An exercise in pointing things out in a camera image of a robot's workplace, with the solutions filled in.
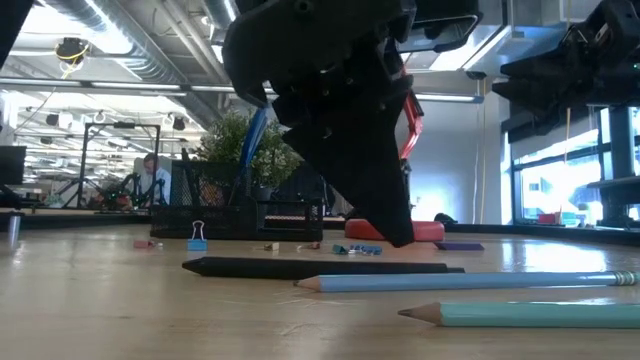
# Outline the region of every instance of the wooden table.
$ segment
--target wooden table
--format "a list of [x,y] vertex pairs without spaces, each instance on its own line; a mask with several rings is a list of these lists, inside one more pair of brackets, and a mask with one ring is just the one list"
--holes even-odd
[[[202,278],[180,268],[184,240],[135,250],[148,226],[23,231],[0,256],[0,359],[638,359],[639,331],[453,329],[396,315],[432,301],[638,302],[637,287],[316,294],[290,282]],[[333,259],[281,243],[210,244],[228,256]],[[484,252],[431,244],[384,247],[388,261],[446,262],[478,271],[640,270],[640,250],[486,235]]]

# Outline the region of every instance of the teal pencil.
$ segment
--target teal pencil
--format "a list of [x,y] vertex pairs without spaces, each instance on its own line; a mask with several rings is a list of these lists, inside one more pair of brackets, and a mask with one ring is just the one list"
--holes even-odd
[[445,327],[640,329],[640,305],[433,303],[398,314]]

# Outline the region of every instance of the black mesh desk organizer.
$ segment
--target black mesh desk organizer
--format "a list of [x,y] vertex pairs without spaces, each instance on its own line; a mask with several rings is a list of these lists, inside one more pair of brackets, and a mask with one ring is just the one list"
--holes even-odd
[[[210,240],[322,240],[321,199],[256,201],[250,173],[236,184],[238,169],[238,164],[173,161],[170,205],[151,209],[151,236],[190,238],[192,223],[202,220]],[[259,206],[267,208],[266,219],[258,218]]]

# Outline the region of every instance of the man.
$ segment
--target man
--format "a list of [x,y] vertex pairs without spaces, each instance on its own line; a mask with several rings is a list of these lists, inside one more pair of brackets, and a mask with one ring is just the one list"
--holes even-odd
[[[164,180],[164,184],[162,186],[162,196],[164,197],[164,201],[169,204],[169,195],[171,194],[171,174],[161,167],[158,166],[158,156],[156,154],[148,154],[144,157],[144,174],[142,174],[140,178],[140,188],[144,193],[147,193],[151,186],[153,185],[153,172],[156,173],[156,182],[158,180]],[[160,189],[159,186],[154,187],[153,191],[153,204],[160,204]]]

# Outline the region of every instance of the green plant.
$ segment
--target green plant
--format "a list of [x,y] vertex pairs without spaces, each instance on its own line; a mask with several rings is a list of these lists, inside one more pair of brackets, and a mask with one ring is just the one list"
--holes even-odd
[[[196,154],[200,159],[217,163],[237,163],[242,154],[244,139],[249,131],[250,115],[237,111],[226,113],[202,137]],[[262,140],[251,162],[254,185],[277,187],[300,164],[300,158],[282,141],[278,123],[268,120]]]

